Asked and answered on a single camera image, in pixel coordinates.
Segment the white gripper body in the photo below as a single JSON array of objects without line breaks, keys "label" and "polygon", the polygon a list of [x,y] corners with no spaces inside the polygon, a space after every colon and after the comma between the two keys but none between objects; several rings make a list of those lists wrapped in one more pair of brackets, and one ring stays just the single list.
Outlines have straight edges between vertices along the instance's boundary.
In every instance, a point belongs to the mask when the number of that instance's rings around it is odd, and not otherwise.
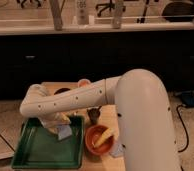
[{"label": "white gripper body", "polygon": [[71,121],[68,116],[62,113],[54,113],[52,115],[42,116],[39,118],[42,126],[53,134],[58,133],[58,125],[67,125]]}]

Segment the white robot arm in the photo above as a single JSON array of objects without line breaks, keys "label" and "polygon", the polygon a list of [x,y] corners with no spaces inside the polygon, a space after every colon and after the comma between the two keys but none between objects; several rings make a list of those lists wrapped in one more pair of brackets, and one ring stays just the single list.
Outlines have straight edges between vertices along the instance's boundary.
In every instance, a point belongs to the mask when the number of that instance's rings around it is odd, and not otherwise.
[{"label": "white robot arm", "polygon": [[181,171],[170,102],[161,79],[146,69],[50,95],[33,84],[21,103],[25,117],[113,105],[118,117],[126,171]]}]

